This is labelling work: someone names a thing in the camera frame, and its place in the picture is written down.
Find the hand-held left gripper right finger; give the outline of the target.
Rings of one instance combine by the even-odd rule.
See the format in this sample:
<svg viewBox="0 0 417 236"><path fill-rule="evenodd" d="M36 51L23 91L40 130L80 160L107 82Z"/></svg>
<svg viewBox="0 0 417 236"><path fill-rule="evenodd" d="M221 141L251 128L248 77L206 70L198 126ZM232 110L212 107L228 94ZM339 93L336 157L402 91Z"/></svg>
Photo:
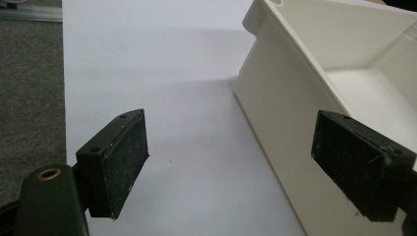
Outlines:
<svg viewBox="0 0 417 236"><path fill-rule="evenodd" d="M359 121L318 112L311 155L360 213L392 221L402 209L417 221L417 153Z"/></svg>

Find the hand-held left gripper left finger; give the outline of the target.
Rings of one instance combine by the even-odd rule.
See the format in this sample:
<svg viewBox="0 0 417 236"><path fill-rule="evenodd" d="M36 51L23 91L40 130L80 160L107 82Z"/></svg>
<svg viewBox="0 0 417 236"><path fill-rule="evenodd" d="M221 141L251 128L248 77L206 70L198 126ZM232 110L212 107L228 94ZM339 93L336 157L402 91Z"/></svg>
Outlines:
<svg viewBox="0 0 417 236"><path fill-rule="evenodd" d="M92 217L117 219L149 157L144 109L116 116L77 152Z"/></svg>

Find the white plastic bin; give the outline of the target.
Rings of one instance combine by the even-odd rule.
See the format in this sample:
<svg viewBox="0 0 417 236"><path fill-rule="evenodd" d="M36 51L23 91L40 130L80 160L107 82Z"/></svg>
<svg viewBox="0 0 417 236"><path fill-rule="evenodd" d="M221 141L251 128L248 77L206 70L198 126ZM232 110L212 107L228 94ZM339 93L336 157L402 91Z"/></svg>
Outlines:
<svg viewBox="0 0 417 236"><path fill-rule="evenodd" d="M234 92L308 236L402 236L371 222L311 157L317 114L417 152L417 12L362 0L254 0Z"/></svg>

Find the metal rail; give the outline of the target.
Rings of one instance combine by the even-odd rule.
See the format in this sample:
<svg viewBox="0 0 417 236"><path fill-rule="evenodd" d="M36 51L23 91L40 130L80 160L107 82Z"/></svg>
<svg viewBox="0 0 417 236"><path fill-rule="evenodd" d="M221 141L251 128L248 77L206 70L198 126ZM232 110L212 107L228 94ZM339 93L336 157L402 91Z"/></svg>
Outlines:
<svg viewBox="0 0 417 236"><path fill-rule="evenodd" d="M62 23L63 11L59 7L0 2L0 20Z"/></svg>

